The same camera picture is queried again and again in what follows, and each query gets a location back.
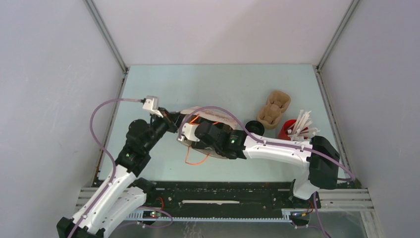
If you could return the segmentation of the paper bag orange handles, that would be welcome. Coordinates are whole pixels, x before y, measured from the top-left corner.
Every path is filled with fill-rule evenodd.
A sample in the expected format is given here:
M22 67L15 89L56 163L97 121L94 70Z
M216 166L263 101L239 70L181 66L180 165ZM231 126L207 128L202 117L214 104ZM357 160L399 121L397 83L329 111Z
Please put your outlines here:
M182 123L177 132L177 140L181 136L181 127L186 124L200 124L202 122L210 122L215 125L223 126L224 128L230 130L228 139L224 146L224 152L226 155L218 155L212 150L202 150L194 149L193 142L180 142L181 144L187 146L188 149L194 149L205 154L207 157L214 157L220 159L244 159L243 150L245 149L244 141L246 138L246 133L243 130L240 130L240 124L238 120L233 116L227 113L222 112L222 108L207 106L207 107L191 107L180 112L182 114Z

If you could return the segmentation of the brown pulp cup carrier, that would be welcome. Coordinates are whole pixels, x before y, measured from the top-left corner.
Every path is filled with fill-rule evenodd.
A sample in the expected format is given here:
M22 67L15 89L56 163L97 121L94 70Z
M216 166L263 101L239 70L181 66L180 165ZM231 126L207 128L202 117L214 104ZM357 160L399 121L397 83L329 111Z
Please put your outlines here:
M277 128L281 118L291 103L291 97L279 90L272 91L266 104L259 110L257 121L259 121L265 129L272 130Z

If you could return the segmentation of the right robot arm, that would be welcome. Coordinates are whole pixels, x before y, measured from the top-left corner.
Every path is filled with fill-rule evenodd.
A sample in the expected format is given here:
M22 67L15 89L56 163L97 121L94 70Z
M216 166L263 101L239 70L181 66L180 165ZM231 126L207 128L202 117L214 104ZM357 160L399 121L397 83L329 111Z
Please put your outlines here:
M288 201L303 206L319 189L338 186L340 156L330 142L315 136L306 141L267 138L244 130L232 130L222 123L204 121L183 133L192 148L222 159L267 159L297 166L303 174L292 181Z

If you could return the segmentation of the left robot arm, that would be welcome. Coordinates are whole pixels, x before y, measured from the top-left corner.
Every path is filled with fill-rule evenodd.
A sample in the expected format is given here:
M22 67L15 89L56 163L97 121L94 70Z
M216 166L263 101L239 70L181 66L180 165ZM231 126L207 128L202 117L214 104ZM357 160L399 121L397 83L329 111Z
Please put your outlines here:
M136 208L152 206L154 184L139 175L151 159L150 151L167 133L178 131L183 116L159 108L150 121L137 119L128 126L126 141L113 168L88 202L71 218L61 218L61 238L107 238Z

